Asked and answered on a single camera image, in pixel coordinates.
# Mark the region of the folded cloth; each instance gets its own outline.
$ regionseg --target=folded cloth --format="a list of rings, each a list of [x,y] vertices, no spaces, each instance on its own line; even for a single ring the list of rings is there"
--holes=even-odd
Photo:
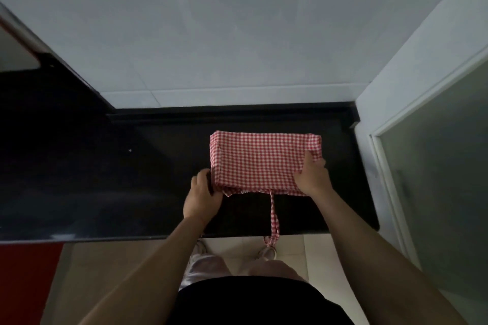
[[[274,194],[304,196],[293,174],[303,168],[306,150],[314,161],[322,157],[320,135],[216,131],[210,136],[213,184],[228,197],[249,192],[271,195],[271,236],[265,237],[269,247],[280,237]]]

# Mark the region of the person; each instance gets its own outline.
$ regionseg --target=person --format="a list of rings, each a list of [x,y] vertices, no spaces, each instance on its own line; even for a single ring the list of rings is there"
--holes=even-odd
[[[324,166],[324,160],[314,162],[306,152],[295,181],[325,218],[345,275],[369,322],[466,324],[423,273],[340,198]],[[81,324],[205,320],[352,324],[338,305],[327,301],[292,268],[273,260],[272,250],[261,253],[248,276],[230,275],[222,258],[205,252],[198,239],[222,203],[222,193],[211,195],[208,190],[208,172],[204,169],[192,178],[183,220],[159,250],[107,294]]]

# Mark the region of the red panel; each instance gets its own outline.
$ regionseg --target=red panel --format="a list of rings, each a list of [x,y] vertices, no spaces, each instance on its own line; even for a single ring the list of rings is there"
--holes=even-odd
[[[0,246],[0,324],[39,325],[62,248]]]

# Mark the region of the person's left hand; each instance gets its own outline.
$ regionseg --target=person's left hand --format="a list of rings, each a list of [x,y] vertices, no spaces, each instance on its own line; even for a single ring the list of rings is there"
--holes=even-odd
[[[183,217],[197,217],[204,224],[204,227],[217,214],[222,204],[222,192],[214,191],[210,195],[207,185],[208,168],[201,170],[197,176],[191,179],[191,189],[183,205]]]

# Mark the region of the black countertop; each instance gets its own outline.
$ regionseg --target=black countertop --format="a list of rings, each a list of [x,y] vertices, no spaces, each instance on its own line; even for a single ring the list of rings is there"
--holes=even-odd
[[[59,82],[53,82],[48,96],[64,95],[65,100],[66,92],[59,93]],[[34,96],[43,90],[36,85]],[[85,89],[75,89],[79,100],[79,90]],[[37,111],[32,101],[20,107],[21,95],[10,91],[10,102],[3,102],[0,242],[167,236],[182,219],[191,176],[210,166],[209,137],[216,130],[321,135],[334,188],[379,228],[349,128],[355,120],[349,104],[117,112],[90,97],[91,106],[83,104],[90,110],[73,110],[78,106],[73,100],[46,108],[41,100]],[[277,195],[275,200],[281,234],[327,231],[311,199]],[[269,208],[266,194],[225,197],[205,235],[269,235]]]

